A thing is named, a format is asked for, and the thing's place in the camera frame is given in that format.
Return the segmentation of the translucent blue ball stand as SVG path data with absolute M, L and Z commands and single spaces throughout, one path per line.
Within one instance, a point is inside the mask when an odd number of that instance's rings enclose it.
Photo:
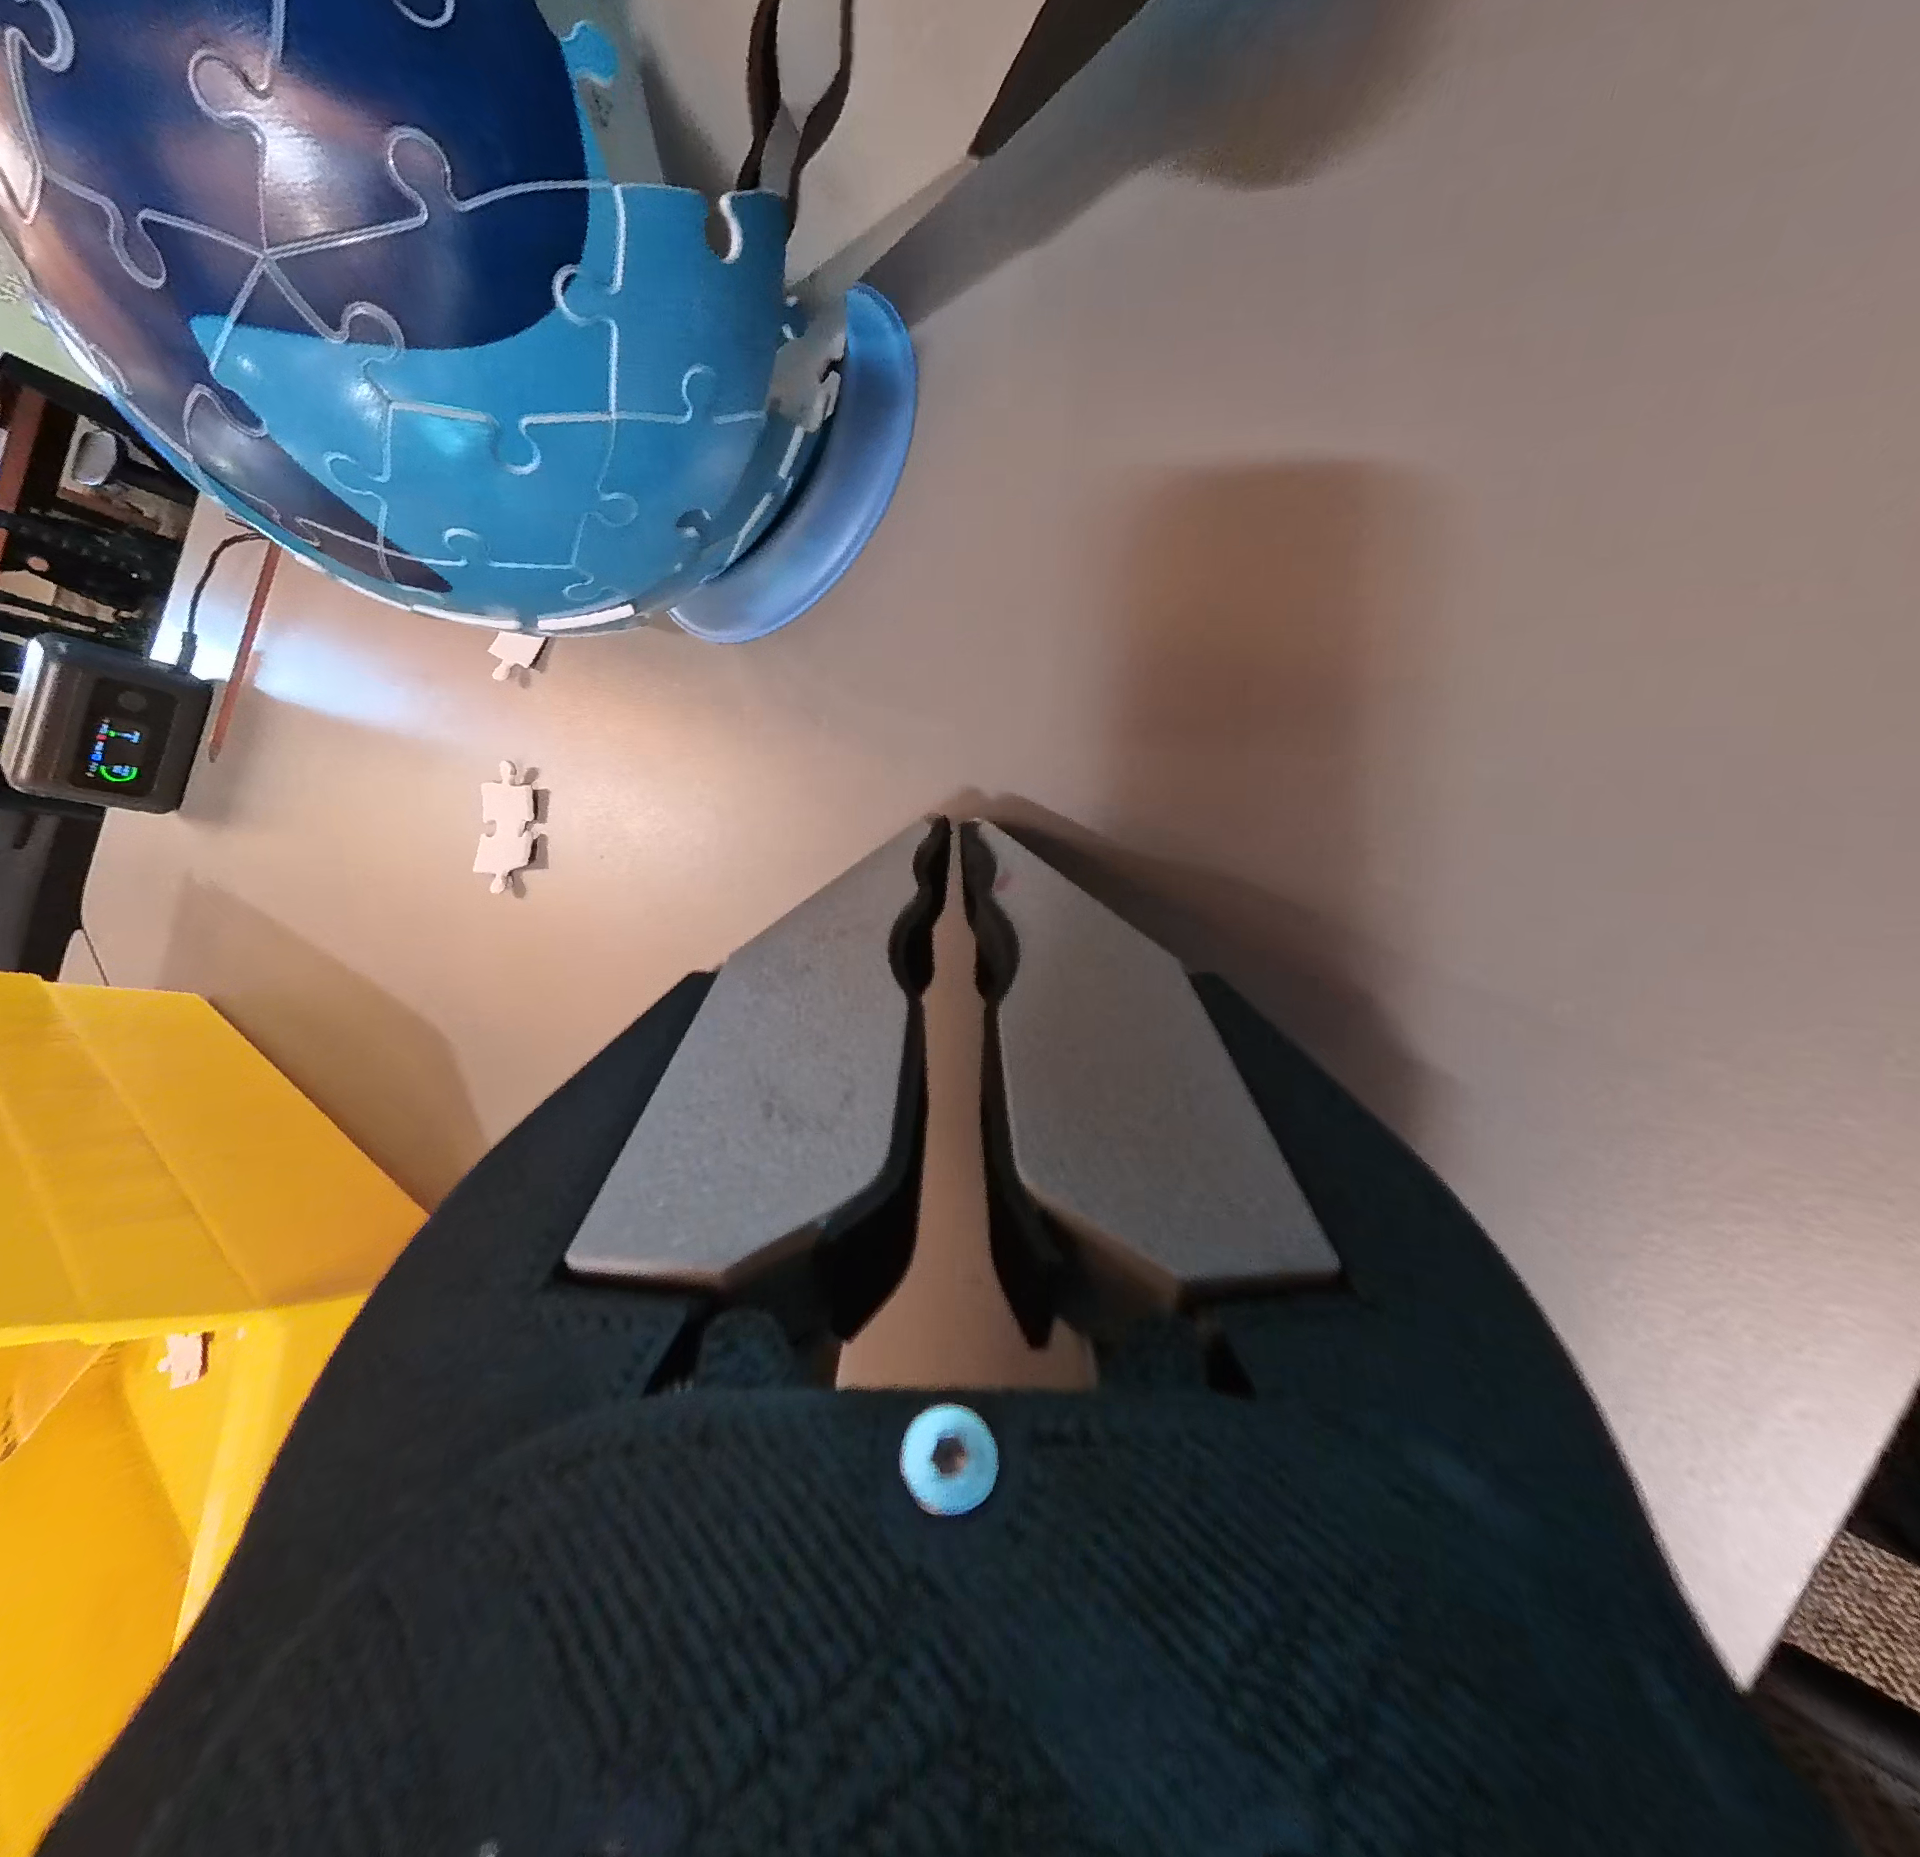
M 900 489 L 918 418 L 915 342 L 869 282 L 848 287 L 844 322 L 833 406 L 803 442 L 781 504 L 667 612 L 691 638 L 741 646 L 803 619 L 854 568 Z

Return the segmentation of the yellow plastic bin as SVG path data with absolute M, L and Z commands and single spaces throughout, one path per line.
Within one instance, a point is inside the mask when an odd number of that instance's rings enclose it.
M 427 1208 L 209 1002 L 3 981 L 3 1847 L 197 1624 Z M 168 1390 L 168 1333 L 210 1374 Z

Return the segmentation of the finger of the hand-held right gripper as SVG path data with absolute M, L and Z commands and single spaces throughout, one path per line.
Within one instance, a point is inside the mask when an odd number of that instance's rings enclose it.
M 1147 2 L 781 0 L 790 290 L 848 290 Z
M 622 60 L 600 138 L 611 171 L 718 199 L 753 140 L 749 55 L 760 0 L 612 0 Z

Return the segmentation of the thin brown stick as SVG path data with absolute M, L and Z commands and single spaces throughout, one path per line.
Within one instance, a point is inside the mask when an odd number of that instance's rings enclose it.
M 252 594 L 247 599 L 247 610 L 244 616 L 244 628 L 233 650 L 227 679 L 224 679 L 210 709 L 210 725 L 203 741 L 203 761 L 209 765 L 213 765 L 227 745 L 227 734 L 234 723 L 250 670 L 255 664 L 255 647 L 268 614 L 268 606 L 273 601 L 274 578 L 279 574 L 282 558 L 283 552 L 274 544 L 271 544 L 262 552 L 258 573 L 255 574 Z

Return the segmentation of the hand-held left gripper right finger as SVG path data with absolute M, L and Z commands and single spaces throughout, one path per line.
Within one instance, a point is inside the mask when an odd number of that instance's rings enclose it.
M 959 831 L 993 1261 L 1021 1334 L 1329 1289 L 1342 1264 L 1193 975 L 993 822 Z

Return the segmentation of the dark background shelf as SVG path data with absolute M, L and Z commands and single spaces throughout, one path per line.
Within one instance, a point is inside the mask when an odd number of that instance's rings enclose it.
M 5 610 L 149 654 L 199 492 L 97 390 L 3 359 Z

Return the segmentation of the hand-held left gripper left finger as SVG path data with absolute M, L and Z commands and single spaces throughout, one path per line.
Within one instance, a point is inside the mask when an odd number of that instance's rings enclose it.
M 852 1341 L 918 1244 L 926 992 L 953 826 L 877 846 L 718 968 L 569 1272 Z

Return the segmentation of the grey power bank with display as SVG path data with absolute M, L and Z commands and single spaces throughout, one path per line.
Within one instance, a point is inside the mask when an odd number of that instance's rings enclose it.
M 202 751 L 213 683 L 89 638 L 25 646 L 3 743 L 6 785 L 101 811 L 177 814 Z

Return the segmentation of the blue puzzle ball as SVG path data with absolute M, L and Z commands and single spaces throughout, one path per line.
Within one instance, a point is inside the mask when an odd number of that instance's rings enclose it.
M 5 237 L 97 390 L 273 544 L 444 621 L 645 621 L 776 533 L 838 389 L 781 386 L 778 13 L 708 192 L 619 174 L 611 17 L 5 0 Z

